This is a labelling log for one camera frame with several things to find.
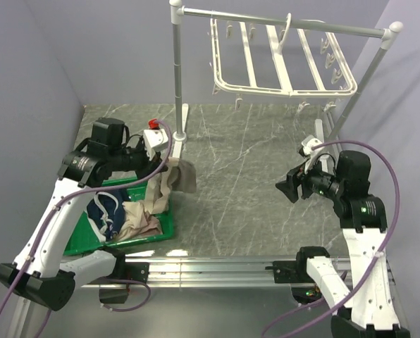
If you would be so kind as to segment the taupe beige underwear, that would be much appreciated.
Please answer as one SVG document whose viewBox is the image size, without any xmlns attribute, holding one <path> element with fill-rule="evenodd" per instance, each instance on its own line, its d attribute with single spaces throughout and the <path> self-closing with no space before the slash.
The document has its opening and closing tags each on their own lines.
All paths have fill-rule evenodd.
<svg viewBox="0 0 420 338">
<path fill-rule="evenodd" d="M 168 210 L 171 192 L 194 194 L 197 191 L 197 172 L 193 163 L 170 157 L 165 169 L 147 183 L 143 205 L 151 215 Z"/>
</svg>

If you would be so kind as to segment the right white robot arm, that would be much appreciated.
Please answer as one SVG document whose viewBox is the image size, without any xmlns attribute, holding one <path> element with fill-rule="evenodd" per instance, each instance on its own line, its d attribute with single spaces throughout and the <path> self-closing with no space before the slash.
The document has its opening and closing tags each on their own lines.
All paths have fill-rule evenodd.
<svg viewBox="0 0 420 338">
<path fill-rule="evenodd" d="M 331 309 L 333 337 L 410 337 L 395 312 L 383 241 L 391 233 L 383 202 L 369 193 L 370 158 L 342 151 L 334 173 L 304 162 L 276 183 L 291 201 L 312 194 L 333 202 L 350 258 L 351 295 L 323 247 L 302 247 L 296 256 L 299 279 L 313 280 Z"/>
</svg>

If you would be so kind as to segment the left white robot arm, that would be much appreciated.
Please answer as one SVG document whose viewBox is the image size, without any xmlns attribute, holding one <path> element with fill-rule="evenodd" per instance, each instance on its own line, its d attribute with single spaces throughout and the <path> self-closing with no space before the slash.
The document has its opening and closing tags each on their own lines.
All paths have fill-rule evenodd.
<svg viewBox="0 0 420 338">
<path fill-rule="evenodd" d="M 62 309 L 78 287 L 106 278 L 122 281 L 127 273 L 125 256 L 104 246 L 88 256 L 62 263 L 63 252 L 87 205 L 99 192 L 113 190 L 104 181 L 114 172 L 133 171 L 146 182 L 163 170 L 171 151 L 171 129 L 159 120 L 159 129 L 147 129 L 134 148 L 123 143 L 127 126 L 115 118 L 99 118 L 92 135 L 63 158 L 51 200 L 23 250 L 11 263 L 0 264 L 0 283 L 9 294 L 21 296 L 51 311 Z"/>
</svg>

